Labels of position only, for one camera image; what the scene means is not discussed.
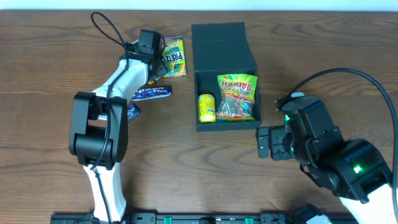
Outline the yellow candy tube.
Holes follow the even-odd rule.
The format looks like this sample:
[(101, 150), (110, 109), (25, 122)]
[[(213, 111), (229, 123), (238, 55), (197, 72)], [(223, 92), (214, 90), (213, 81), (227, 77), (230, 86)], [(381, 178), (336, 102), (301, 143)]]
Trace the yellow candy tube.
[(215, 123), (215, 98), (211, 94), (202, 94), (198, 97), (198, 114), (200, 123)]

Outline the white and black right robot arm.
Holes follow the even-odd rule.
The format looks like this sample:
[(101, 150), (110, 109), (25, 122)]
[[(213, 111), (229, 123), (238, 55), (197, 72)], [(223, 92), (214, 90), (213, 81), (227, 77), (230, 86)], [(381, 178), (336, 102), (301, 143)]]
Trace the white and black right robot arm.
[(397, 223), (392, 171), (365, 139), (345, 140), (324, 102), (295, 97), (281, 111), (284, 123), (256, 130), (258, 156), (294, 159), (319, 188), (338, 197), (358, 223)]

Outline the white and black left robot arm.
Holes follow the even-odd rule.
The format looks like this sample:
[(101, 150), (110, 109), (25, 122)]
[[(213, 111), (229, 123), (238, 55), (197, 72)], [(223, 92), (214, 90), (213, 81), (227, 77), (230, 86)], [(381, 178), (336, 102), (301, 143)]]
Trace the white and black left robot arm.
[(127, 104), (135, 92), (169, 70), (162, 50), (133, 47), (116, 71), (91, 92), (73, 99), (69, 150), (90, 180), (93, 223), (120, 223), (126, 210), (120, 163), (128, 145)]

